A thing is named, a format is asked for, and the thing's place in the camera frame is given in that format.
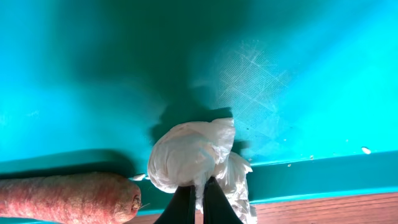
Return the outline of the orange carrot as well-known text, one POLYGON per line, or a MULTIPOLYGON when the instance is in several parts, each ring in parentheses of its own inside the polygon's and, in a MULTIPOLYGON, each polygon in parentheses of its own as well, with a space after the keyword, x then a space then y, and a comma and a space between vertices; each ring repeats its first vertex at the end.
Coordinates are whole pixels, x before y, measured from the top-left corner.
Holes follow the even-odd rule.
POLYGON ((58 223, 125 223, 141 207, 141 190, 112 173, 1 181, 1 216, 58 223))

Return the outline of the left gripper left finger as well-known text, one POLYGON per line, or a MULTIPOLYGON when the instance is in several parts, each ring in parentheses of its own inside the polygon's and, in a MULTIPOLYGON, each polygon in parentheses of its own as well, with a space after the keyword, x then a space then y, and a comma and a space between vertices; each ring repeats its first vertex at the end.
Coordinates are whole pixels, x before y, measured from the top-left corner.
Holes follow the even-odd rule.
POLYGON ((178 187, 170 203, 154 224, 194 224, 195 187, 178 187))

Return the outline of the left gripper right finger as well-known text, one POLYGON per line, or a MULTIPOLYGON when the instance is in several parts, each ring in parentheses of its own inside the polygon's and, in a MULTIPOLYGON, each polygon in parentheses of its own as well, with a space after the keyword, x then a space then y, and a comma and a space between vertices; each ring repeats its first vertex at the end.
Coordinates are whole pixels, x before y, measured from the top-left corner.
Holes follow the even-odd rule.
POLYGON ((229 204, 220 185, 211 177, 203 194, 204 224, 243 224, 229 204))

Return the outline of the white tissue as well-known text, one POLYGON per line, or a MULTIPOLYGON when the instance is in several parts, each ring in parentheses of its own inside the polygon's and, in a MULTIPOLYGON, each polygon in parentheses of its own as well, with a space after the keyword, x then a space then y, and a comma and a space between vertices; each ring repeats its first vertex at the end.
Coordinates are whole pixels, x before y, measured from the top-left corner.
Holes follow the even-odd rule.
POLYGON ((195 186, 195 208, 202 210, 205 184, 213 177, 237 217, 243 223, 257 223, 246 180, 252 168, 232 151, 235 134, 233 118, 174 126, 152 148, 147 165, 150 181, 168 194, 178 187, 195 186))

